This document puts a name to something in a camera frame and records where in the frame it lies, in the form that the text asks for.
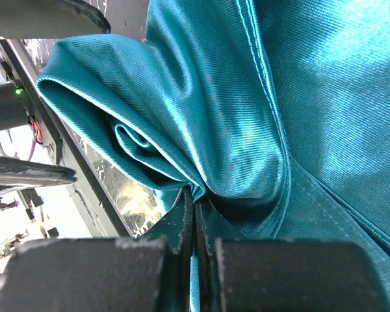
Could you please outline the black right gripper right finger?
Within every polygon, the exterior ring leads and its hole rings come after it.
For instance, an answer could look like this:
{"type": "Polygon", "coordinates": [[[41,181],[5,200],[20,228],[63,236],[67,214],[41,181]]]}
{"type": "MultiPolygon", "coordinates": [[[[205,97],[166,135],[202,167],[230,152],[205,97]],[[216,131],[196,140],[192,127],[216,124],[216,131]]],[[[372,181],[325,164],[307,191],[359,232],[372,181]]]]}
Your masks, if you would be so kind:
{"type": "Polygon", "coordinates": [[[194,206],[201,311],[390,311],[368,255],[335,240],[248,240],[194,206]]]}

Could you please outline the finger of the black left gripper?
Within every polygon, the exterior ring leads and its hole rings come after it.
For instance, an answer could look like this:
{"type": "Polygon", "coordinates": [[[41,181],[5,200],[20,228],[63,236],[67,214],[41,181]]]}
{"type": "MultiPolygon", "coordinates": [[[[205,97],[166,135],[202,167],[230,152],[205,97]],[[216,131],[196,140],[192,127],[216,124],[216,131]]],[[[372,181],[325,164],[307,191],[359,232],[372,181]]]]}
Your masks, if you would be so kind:
{"type": "Polygon", "coordinates": [[[0,196],[36,187],[71,185],[75,170],[0,156],[0,196]]]}
{"type": "Polygon", "coordinates": [[[110,31],[103,14],[85,1],[0,1],[0,36],[6,39],[61,39],[110,31]]]}

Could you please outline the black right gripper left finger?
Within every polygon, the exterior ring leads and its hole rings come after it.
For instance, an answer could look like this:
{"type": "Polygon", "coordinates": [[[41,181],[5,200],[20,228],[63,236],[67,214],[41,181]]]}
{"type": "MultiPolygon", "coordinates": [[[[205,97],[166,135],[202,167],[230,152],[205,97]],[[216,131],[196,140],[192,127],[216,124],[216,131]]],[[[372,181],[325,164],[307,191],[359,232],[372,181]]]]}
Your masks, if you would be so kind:
{"type": "Polygon", "coordinates": [[[0,311],[188,311],[192,196],[138,239],[26,242],[0,275],[0,311]]]}

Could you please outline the teal cloth napkin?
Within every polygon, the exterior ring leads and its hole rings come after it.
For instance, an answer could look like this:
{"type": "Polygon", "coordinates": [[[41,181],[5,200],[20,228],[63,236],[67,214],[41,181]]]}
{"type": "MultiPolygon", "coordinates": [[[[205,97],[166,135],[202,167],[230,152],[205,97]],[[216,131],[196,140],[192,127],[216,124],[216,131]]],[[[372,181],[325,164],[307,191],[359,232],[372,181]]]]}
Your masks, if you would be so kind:
{"type": "Polygon", "coordinates": [[[164,212],[355,242],[390,300],[390,1],[150,1],[143,42],[60,40],[36,86],[164,212]]]}

